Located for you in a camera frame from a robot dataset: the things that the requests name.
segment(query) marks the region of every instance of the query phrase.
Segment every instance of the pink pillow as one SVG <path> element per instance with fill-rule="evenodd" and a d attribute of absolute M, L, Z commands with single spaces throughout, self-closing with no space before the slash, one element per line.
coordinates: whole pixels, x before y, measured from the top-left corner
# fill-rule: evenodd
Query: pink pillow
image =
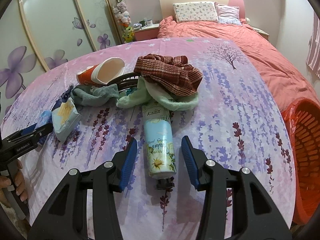
<path fill-rule="evenodd" d="M 241 25 L 239 19 L 240 8 L 238 6 L 222 5 L 217 2 L 214 5 L 217 10 L 219 23 Z"/>

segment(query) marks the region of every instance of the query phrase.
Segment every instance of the metal bolt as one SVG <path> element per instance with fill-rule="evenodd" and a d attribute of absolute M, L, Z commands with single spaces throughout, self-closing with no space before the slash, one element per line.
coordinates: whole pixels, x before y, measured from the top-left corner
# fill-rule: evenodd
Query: metal bolt
<path fill-rule="evenodd" d="M 106 162 L 103 165 L 105 168 L 111 168 L 113 166 L 113 162 Z"/>
<path fill-rule="evenodd" d="M 207 160 L 205 163 L 210 167 L 213 167 L 214 165 L 216 165 L 216 163 L 213 160 Z"/>
<path fill-rule="evenodd" d="M 242 171 L 244 174 L 249 174 L 249 173 L 251 172 L 250 169 L 247 168 L 247 167 L 242 168 L 241 171 Z"/>
<path fill-rule="evenodd" d="M 78 173 L 77 169 L 72 169 L 72 170 L 69 171 L 69 174 L 71 176 L 76 175 L 77 173 Z"/>

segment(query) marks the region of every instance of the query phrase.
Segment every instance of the human hand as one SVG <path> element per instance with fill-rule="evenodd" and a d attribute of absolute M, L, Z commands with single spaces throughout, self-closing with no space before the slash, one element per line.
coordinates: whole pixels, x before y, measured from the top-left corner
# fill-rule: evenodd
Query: human hand
<path fill-rule="evenodd" d="M 16 185 L 16 194 L 20 196 L 21 201 L 25 201 L 28 198 L 28 192 L 25 189 L 25 181 L 23 174 L 20 169 L 22 169 L 22 163 L 18 160 L 18 172 L 14 176 L 14 184 Z M 5 188 L 11 185 L 10 179 L 5 176 L 0 176 L 0 188 Z"/>

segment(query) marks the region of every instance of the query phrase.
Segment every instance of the gray cloth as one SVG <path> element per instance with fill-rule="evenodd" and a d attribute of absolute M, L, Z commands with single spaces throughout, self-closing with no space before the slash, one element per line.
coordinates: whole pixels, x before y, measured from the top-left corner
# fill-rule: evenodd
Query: gray cloth
<path fill-rule="evenodd" d="M 113 84 L 108 87 L 95 87 L 86 85 L 77 85 L 71 91 L 71 98 L 76 105 L 81 106 L 102 106 L 110 98 L 118 98 L 118 86 Z"/>

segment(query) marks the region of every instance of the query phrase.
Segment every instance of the brown plaid scrunchie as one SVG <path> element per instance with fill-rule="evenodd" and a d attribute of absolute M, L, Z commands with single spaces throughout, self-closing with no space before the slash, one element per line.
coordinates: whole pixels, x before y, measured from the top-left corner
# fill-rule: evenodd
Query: brown plaid scrunchie
<path fill-rule="evenodd" d="M 133 71 L 140 73 L 147 82 L 160 83 L 177 96 L 194 94 L 202 80 L 202 73 L 188 64 L 186 56 L 148 54 L 138 57 Z"/>

